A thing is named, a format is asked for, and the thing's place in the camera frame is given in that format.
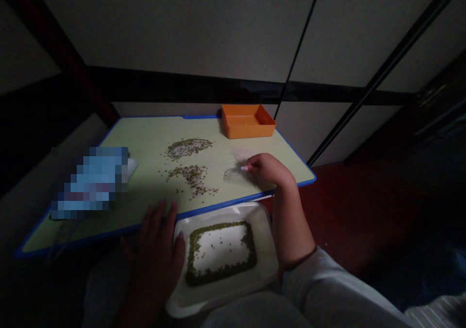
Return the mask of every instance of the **dark baseboard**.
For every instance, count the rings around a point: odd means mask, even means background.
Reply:
[[[110,101],[278,104],[284,83],[89,66]],[[289,82],[283,101],[354,102],[363,88]],[[415,94],[376,91],[367,105],[406,105]]]
[[[344,85],[288,82],[283,101],[303,102],[354,102],[363,88]],[[416,99],[416,94],[375,91],[364,105],[407,105]]]
[[[63,74],[0,96],[0,196],[94,112],[86,99]]]
[[[110,101],[278,104],[283,83],[88,67]]]

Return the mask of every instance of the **pile of seeds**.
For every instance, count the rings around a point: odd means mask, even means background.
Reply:
[[[168,146],[165,154],[172,162],[179,160],[181,157],[191,156],[203,149],[212,147],[212,142],[205,139],[187,139],[175,142]]]
[[[208,232],[208,231],[213,231],[213,230],[221,230],[221,229],[233,227],[233,226],[240,226],[240,225],[246,226],[245,234],[243,238],[241,238],[241,245],[243,245],[244,243],[249,250],[248,258],[246,259],[246,261],[237,262],[236,265],[225,264],[224,266],[221,266],[216,270],[211,270],[210,268],[207,268],[204,271],[204,273],[201,273],[201,271],[197,270],[194,267],[194,258],[199,259],[199,255],[200,255],[199,240],[203,233]],[[206,226],[206,227],[194,230],[193,232],[191,232],[191,235],[189,236],[189,254],[188,254],[188,268],[186,271],[186,282],[191,287],[211,283],[214,281],[218,281],[220,279],[227,278],[229,276],[236,275],[240,272],[252,269],[256,264],[257,264],[257,254],[256,254],[256,248],[254,246],[254,237],[252,235],[252,227],[250,223],[248,223],[247,221],[235,221],[231,223],[222,223],[222,224]]]
[[[214,195],[218,192],[218,189],[204,187],[202,182],[205,179],[207,174],[206,166],[190,165],[190,166],[180,166],[176,167],[173,170],[170,170],[166,182],[172,177],[178,177],[179,175],[183,176],[186,179],[189,187],[191,187],[191,192],[193,196],[202,196],[204,194]]]

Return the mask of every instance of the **white wall panel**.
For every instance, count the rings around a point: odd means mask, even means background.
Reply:
[[[418,92],[466,49],[466,0],[452,0],[379,90]]]
[[[284,101],[277,129],[306,162],[351,104],[349,102]]]
[[[312,166],[343,161],[401,107],[376,105],[361,107]]]
[[[292,81],[366,86],[432,0],[317,0]]]
[[[85,62],[284,82],[312,0],[45,0]]]
[[[222,104],[186,102],[112,102],[122,117],[144,117],[163,115],[216,115]],[[272,117],[278,105],[263,105]]]
[[[0,0],[0,32],[0,95],[60,73],[4,0]]]

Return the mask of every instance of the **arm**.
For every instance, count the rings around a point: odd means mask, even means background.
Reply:
[[[268,153],[249,158],[246,169],[277,185],[273,202],[272,234],[281,275],[298,266],[316,248],[302,211],[300,192],[293,174]]]

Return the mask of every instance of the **white sleeve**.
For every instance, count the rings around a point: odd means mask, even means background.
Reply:
[[[412,327],[374,288],[345,271],[324,250],[283,275],[283,295],[314,327]]]

